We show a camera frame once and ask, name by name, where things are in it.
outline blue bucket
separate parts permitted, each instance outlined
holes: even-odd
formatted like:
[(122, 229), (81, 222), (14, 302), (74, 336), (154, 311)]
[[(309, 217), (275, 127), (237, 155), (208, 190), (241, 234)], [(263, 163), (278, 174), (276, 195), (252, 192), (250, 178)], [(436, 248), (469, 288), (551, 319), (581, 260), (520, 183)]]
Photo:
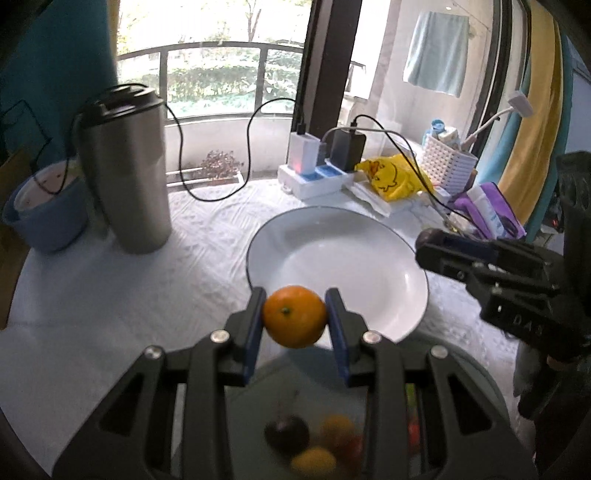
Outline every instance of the blue bucket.
[(60, 194), (20, 216), (14, 208), (14, 199), (28, 180), (10, 195), (2, 211), (2, 221), (35, 250), (51, 253), (67, 247), (88, 223), (84, 184), (81, 179), (75, 179)]

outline plate rim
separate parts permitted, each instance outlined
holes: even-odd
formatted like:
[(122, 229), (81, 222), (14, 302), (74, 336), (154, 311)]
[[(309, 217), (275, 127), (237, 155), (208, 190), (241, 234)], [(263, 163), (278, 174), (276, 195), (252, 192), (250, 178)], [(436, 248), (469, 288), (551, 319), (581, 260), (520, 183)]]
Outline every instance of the plate rim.
[[(414, 250), (414, 248), (412, 248), (412, 247), (409, 245), (409, 243), (408, 243), (408, 242), (407, 242), (407, 241), (406, 241), (404, 238), (402, 238), (402, 236), (401, 236), (400, 234), (396, 233), (396, 232), (395, 232), (393, 229), (391, 229), (391, 228), (390, 228), (388, 225), (385, 225), (384, 223), (382, 223), (382, 222), (380, 222), (380, 221), (376, 220), (376, 219), (375, 219), (375, 218), (373, 218), (373, 217), (370, 217), (369, 215), (364, 215), (363, 213), (355, 212), (354, 210), (349, 210), (349, 209), (347, 209), (347, 208), (342, 208), (342, 207), (333, 207), (333, 206), (328, 206), (328, 205), (308, 205), (308, 206), (305, 206), (305, 207), (298, 207), (298, 208), (294, 208), (294, 209), (291, 209), (291, 210), (286, 210), (285, 212), (281, 212), (279, 215), (275, 215), (274, 217), (272, 217), (272, 218), (269, 218), (269, 219), (268, 219), (268, 220), (267, 220), (265, 223), (263, 223), (263, 224), (262, 224), (262, 225), (259, 227), (259, 229), (256, 231), (255, 235), (252, 237), (252, 239), (251, 239), (250, 243), (248, 244), (248, 249), (246, 250), (246, 262), (245, 262), (245, 269), (246, 269), (246, 280), (248, 281), (248, 287), (251, 289), (251, 292), (252, 292), (252, 288), (253, 288), (253, 286), (252, 286), (251, 276), (250, 276), (250, 274), (249, 274), (249, 272), (248, 272), (248, 262), (249, 262), (249, 257), (250, 257), (250, 253), (251, 253), (251, 247), (252, 247), (252, 244), (254, 243), (254, 241), (255, 241), (256, 237), (258, 236), (258, 234), (259, 234), (259, 233), (260, 233), (260, 232), (261, 232), (261, 231), (262, 231), (262, 230), (263, 230), (263, 229), (266, 227), (266, 225), (267, 225), (268, 223), (272, 222), (272, 221), (273, 221), (273, 220), (275, 220), (276, 218), (279, 218), (280, 216), (287, 215), (287, 214), (289, 214), (289, 213), (293, 213), (293, 212), (296, 212), (296, 211), (298, 211), (298, 210), (312, 210), (312, 209), (313, 209), (313, 210), (328, 210), (328, 209), (330, 209), (330, 210), (341, 210), (341, 211), (343, 211), (343, 212), (352, 213), (352, 214), (354, 214), (354, 215), (359, 215), (359, 216), (361, 216), (361, 217), (367, 218), (368, 220), (371, 220), (371, 221), (373, 221), (373, 222), (377, 223), (378, 225), (382, 226), (383, 228), (385, 228), (385, 229), (389, 230), (389, 231), (390, 231), (390, 232), (392, 232), (394, 235), (396, 235), (396, 236), (397, 236), (397, 237), (398, 237), (400, 240), (402, 240), (402, 241), (405, 243), (405, 245), (406, 245), (406, 246), (407, 246), (407, 247), (410, 249), (410, 251), (411, 251), (411, 252), (414, 252), (414, 251), (415, 251), (415, 250)], [(418, 319), (418, 322), (417, 322), (417, 324), (416, 324), (416, 325), (413, 327), (413, 329), (412, 329), (412, 330), (410, 330), (408, 333), (406, 333), (404, 336), (400, 337), (399, 339), (393, 340), (393, 342), (395, 342), (395, 343), (401, 342), (401, 341), (402, 341), (402, 340), (404, 340), (404, 339), (405, 339), (405, 338), (406, 338), (408, 335), (410, 335), (411, 333), (413, 333), (413, 332), (414, 332), (414, 331), (417, 329), (417, 327), (419, 326), (419, 324), (420, 324), (420, 323), (423, 321), (423, 317), (425, 316), (425, 313), (427, 312), (427, 308), (428, 308), (428, 306), (429, 306), (429, 298), (431, 297), (431, 288), (430, 288), (430, 285), (429, 285), (429, 278), (427, 277), (427, 272), (426, 272), (424, 269), (422, 269), (422, 268), (420, 268), (420, 267), (419, 267), (419, 269), (420, 269), (420, 270), (421, 270), (421, 272), (423, 273), (423, 275), (424, 275), (424, 277), (425, 277), (425, 283), (426, 283), (426, 285), (427, 285), (427, 298), (426, 298), (426, 300), (425, 300), (425, 305), (424, 305), (424, 307), (423, 307), (423, 312), (420, 314), (420, 317), (419, 317), (419, 319)]]

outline black charger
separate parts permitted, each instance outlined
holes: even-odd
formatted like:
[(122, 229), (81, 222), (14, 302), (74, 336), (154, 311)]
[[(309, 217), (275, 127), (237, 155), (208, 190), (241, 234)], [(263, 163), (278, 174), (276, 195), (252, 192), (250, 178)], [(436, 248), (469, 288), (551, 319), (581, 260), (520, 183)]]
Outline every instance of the black charger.
[(361, 162), (366, 140), (365, 135), (355, 130), (335, 130), (330, 162), (343, 171), (354, 171), (355, 165)]

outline white tablecloth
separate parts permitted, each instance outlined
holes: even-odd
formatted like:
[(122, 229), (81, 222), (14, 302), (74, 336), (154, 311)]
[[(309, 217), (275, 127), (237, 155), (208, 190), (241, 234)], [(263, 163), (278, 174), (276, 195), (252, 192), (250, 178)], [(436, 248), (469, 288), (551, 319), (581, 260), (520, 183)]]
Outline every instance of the white tablecloth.
[[(228, 187), (200, 189), (220, 196)], [(193, 345), (243, 309), (250, 290), (245, 257), (268, 219), (304, 203), (276, 181), (253, 181), (219, 203), (170, 195), (174, 231), (159, 251), (128, 255), (111, 236), (86, 232), (63, 252), (31, 251), (19, 279), (8, 328), (0, 332), (0, 406), (25, 447), (50, 471), (94, 406), (150, 344)], [(312, 199), (374, 216), (347, 193)], [(414, 245), (440, 224), (413, 206), (384, 223)], [(495, 378), (516, 418), (512, 374), (517, 344), (478, 318), (464, 286), (428, 275), (430, 300), (419, 329), (471, 353)], [(263, 342), (264, 360), (279, 347)]]

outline charger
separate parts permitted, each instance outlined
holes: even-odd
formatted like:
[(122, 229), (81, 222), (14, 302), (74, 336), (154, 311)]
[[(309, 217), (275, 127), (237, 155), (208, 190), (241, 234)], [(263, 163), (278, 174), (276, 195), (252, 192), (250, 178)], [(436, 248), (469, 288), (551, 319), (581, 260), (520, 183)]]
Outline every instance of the charger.
[[(353, 122), (351, 126), (356, 127), (357, 123)], [(365, 135), (355, 130), (336, 130), (330, 150), (330, 162), (342, 171), (354, 171), (355, 165), (361, 162), (366, 140)]]
[(320, 139), (306, 133), (306, 125), (298, 124), (290, 133), (287, 166), (299, 175), (312, 175), (318, 162)]

